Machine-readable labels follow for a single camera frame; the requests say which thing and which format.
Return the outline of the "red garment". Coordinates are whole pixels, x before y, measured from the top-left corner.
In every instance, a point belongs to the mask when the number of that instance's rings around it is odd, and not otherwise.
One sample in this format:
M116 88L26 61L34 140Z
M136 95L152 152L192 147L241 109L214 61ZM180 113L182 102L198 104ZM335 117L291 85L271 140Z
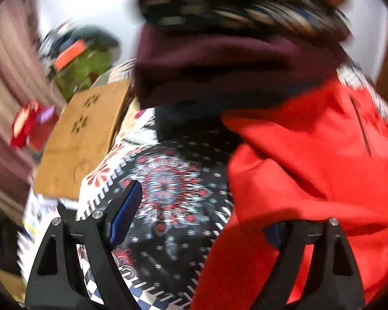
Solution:
M208 255L192 309L249 309L278 252L263 230L339 220L367 301L388 287L388 121L366 88L337 77L276 108L227 111L242 138L228 163L234 209Z

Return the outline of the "patchwork patterned bedspread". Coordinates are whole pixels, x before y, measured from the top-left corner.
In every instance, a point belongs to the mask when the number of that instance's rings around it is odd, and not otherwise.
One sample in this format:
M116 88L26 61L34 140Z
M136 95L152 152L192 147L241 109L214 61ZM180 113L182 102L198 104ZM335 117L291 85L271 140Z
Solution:
M113 259L139 309L190 307L212 244L233 209L226 168L238 140L217 118L209 118L205 128L186 121L164 138L156 114L131 101L114 146L84 173L77 198L30 192L26 233L19 235L24 278L59 204L83 219L106 208L135 180L142 200Z

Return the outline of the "red plush toy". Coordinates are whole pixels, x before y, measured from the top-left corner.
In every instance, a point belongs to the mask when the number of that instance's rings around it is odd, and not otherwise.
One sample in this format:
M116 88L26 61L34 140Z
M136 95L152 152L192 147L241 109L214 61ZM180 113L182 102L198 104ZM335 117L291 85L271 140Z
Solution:
M10 146L41 152L58 119L55 105L47 106L38 101L27 103L14 117Z

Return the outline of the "brown cardboard box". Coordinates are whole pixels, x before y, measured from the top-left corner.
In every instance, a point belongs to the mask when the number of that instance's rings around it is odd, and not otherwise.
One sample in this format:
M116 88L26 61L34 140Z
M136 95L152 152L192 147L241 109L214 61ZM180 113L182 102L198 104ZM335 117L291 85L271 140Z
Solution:
M79 199L84 177L110 151L120 119L132 101L125 79L76 93L45 145L33 191L51 198Z

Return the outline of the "green storage box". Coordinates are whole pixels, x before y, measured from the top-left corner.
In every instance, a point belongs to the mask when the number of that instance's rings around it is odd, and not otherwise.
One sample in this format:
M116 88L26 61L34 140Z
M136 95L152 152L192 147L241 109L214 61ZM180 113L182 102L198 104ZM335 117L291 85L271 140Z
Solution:
M68 102L75 93L89 89L111 66L112 62L107 50L87 48L58 71L53 81Z

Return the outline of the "striped pink curtain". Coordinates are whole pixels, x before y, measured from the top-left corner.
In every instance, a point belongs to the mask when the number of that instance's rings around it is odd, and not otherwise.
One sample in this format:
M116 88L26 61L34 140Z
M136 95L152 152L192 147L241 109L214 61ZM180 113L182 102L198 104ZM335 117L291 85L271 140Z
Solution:
M12 123L32 100L66 102L38 59L40 36L36 0L0 0L0 210L20 224L35 166L33 152L10 146Z

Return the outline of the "orange box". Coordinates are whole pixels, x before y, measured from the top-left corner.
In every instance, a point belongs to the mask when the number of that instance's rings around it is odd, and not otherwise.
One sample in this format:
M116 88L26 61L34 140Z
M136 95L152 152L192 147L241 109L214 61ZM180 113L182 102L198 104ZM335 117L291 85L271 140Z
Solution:
M84 53L87 49L87 45L84 40L80 39L74 44L66 48L54 61L54 68L57 72L61 71L67 65L69 65L76 57Z

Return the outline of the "maroon folded garment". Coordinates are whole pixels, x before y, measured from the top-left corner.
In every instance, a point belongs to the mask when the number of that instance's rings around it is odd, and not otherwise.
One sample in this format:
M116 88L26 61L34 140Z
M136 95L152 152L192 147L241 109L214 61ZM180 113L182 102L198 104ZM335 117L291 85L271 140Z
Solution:
M143 26L135 91L144 108L206 99L286 98L318 86L346 61L339 43L178 34Z

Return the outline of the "dark patterned folded garment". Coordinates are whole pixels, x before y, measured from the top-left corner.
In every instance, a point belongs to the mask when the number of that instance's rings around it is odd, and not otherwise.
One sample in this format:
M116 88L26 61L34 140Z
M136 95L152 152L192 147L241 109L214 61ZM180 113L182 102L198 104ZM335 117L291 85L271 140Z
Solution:
M347 0L138 0L152 25L182 31L280 32L344 41L350 35L340 7Z

